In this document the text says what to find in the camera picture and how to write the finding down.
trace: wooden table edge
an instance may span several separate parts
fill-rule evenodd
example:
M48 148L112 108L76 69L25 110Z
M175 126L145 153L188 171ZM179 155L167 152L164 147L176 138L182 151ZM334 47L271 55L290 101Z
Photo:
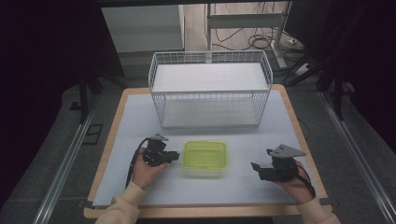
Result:
M327 193L318 174L318 169L314 163L309 151L308 144L304 139L300 124L292 108L289 96L284 86L274 84L272 90L280 92L285 107L288 111L291 124L296 132L297 139L300 143L301 150L306 153L305 159L311 172L311 179L314 182L317 191L317 198L327 198ZM125 103L131 94L150 94L148 88L126 89L120 98L119 107L113 119L110 132L105 144L105 149L100 160L95 178L92 182L92 188L88 197L88 202L93 202L99 184L102 181L106 170L106 165L114 145L115 136L120 126ZM323 205L326 212L332 211L331 205ZM275 217L299 215L297 208L293 204L253 204L253 205L233 205L233 206L182 206L182 207L140 207L139 217L147 218L170 218L170 217ZM105 209L84 208L84 217L98 218L105 212Z

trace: lime green plastic container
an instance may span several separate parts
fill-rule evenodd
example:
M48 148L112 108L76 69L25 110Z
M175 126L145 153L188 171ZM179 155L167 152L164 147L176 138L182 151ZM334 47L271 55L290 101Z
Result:
M188 141L182 166L187 175L221 175L227 167L227 146L222 141Z

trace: dark background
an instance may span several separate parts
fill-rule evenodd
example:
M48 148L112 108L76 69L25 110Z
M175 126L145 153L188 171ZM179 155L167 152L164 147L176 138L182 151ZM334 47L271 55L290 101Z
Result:
M302 7L311 9L306 18L300 14L295 36L304 34L300 38L318 62L331 54L345 28L340 23L355 7L344 1L321 2ZM394 1L370 2L339 60L344 81L355 89L352 102L394 151L395 8ZM114 76L122 76L122 69L102 12L94 4L2 3L0 52L3 204L55 121L63 92L81 76L97 77L93 68Z
M93 68L123 72L102 11L93 4L2 3L0 52L3 204L47 136L63 92L81 76L97 77Z

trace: aluminum rail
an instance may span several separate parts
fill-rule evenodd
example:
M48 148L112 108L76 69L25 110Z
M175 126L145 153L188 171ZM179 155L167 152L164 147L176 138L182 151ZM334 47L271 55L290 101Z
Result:
M326 105L327 111L329 112L336 129L341 134L341 137L343 138L346 147L352 156L353 161L356 163L359 171L361 172L361 176L366 182L369 190L372 192L379 206L379 209L381 210L385 219L388 223L396 223L396 210L391 198L384 190L379 180L376 178L373 170L370 168L369 163L361 153L358 144L355 142L353 136L350 134L349 129L333 111L332 100L330 99L330 97L322 91L319 92L319 95L321 96L324 104Z
M79 147L81 146L82 140L84 139L85 133L90 126L94 109L96 108L97 102L99 100L99 95L92 96L92 102L90 106L90 110L85 121L78 126L78 130L76 132L75 137L73 138L72 143L70 144L69 149L67 149L64 159L61 162L61 165L58 168L58 171L55 177L52 180L52 183L49 186L49 190L44 197L43 203L40 205L40 208L35 215L34 224L43 224L48 223L50 220L50 216L52 215L52 211L58 202L59 196L61 194L62 189L64 188L64 183L70 173L70 170L73 166L74 160L78 154Z

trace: metal frame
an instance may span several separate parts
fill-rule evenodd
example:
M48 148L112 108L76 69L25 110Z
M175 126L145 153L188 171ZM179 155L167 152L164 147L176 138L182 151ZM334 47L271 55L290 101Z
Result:
M40 208L35 215L35 220L33 221L34 224L49 222L52 211L55 208L55 204L58 202L61 191L64 188L64 183L66 182L74 160L76 159L79 148L82 144L82 140L84 139L85 133L90 126L93 112L96 108L98 100L99 95L94 95L87 118L85 118L85 121L78 127L78 131L73 139L73 142L70 144L69 149L67 149L64 159L59 166L58 172L49 186L49 191L44 197L43 203L40 205Z
M273 43L271 43L271 48L276 56L276 61L279 65L279 68L287 68L285 60L283 59L283 55L280 53L279 41L289 15L290 5L291 2L287 2L282 13L211 15L210 4L207 4L206 49L212 50L212 29L278 27L276 31L276 38Z
M366 182L369 190L372 192L378 204L378 207L384 215L385 219L388 223L396 223L396 208L393 205L392 199L389 197L384 187L382 187L382 184L376 178L373 170L361 153L358 144L356 143L352 134L349 132L349 129L347 128L345 123L340 120L335 112L332 110L332 100L330 99L330 97L322 91L319 92L319 95L322 98L327 111L329 112L335 128L338 130L341 137L343 138L344 143L346 144L346 148L349 150L353 161L358 167L358 170L361 172L361 176Z

